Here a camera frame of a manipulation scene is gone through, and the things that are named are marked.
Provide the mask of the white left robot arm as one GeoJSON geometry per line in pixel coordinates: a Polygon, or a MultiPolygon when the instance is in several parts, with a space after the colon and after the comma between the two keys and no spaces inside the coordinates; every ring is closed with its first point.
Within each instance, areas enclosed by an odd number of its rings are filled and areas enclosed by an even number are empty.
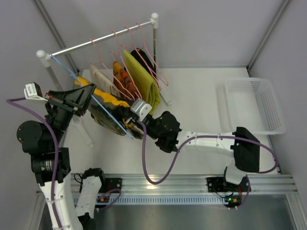
{"type": "Polygon", "coordinates": [[[22,150],[31,158],[31,170],[47,206],[54,230],[94,230],[94,210],[98,192],[106,178],[100,168],[86,170],[81,178],[81,194],[74,203],[71,192],[71,166],[68,148],[59,144],[74,116],[85,114],[96,86],[89,84],[69,91],[41,93],[36,83],[26,85],[24,94],[28,100],[41,101],[47,115],[33,114],[37,120],[23,122],[16,136],[22,150]]]}

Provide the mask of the green yellow camouflage trousers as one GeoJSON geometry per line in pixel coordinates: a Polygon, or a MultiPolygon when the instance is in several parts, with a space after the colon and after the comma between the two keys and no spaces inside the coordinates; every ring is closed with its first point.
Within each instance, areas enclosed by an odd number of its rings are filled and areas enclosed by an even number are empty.
{"type": "MultiPolygon", "coordinates": [[[[130,107],[134,101],[101,91],[98,87],[96,87],[94,91],[94,96],[124,126],[122,114],[125,112],[130,112],[130,107]]],[[[91,118],[100,126],[119,136],[126,135],[126,133],[105,113],[105,111],[92,98],[88,106],[88,111],[91,114],[91,118]]],[[[143,132],[139,128],[133,128],[132,130],[128,130],[128,132],[131,133],[132,136],[136,139],[142,139],[143,137],[143,132]]]]}

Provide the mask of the blue wire hanger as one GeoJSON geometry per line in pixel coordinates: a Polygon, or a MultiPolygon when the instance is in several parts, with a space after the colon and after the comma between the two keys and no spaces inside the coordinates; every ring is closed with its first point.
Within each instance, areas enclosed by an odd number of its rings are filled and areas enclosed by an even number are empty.
{"type": "MultiPolygon", "coordinates": [[[[81,86],[83,86],[83,84],[78,80],[76,74],[67,66],[65,66],[63,63],[61,63],[56,57],[54,57],[52,54],[48,54],[48,56],[52,59],[54,59],[59,65],[62,66],[62,68],[67,71],[70,76],[78,81],[80,83],[81,86]]],[[[128,132],[128,130],[98,101],[97,98],[95,98],[94,94],[91,95],[91,98],[96,101],[96,103],[105,111],[105,113],[131,138],[134,139],[134,137],[132,136],[131,133],[128,132]]]]}

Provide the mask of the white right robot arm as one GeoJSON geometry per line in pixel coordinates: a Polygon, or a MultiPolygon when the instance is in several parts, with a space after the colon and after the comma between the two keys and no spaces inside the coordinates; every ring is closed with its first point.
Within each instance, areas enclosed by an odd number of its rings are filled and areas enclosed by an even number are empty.
{"type": "Polygon", "coordinates": [[[128,111],[124,113],[124,121],[144,130],[143,136],[155,140],[163,152],[174,152],[177,156],[181,151],[198,151],[231,158],[224,171],[224,181],[230,184],[238,185],[248,173],[260,171],[260,142],[244,127],[237,127],[230,135],[184,131],[169,111],[158,118],[128,111]]]}

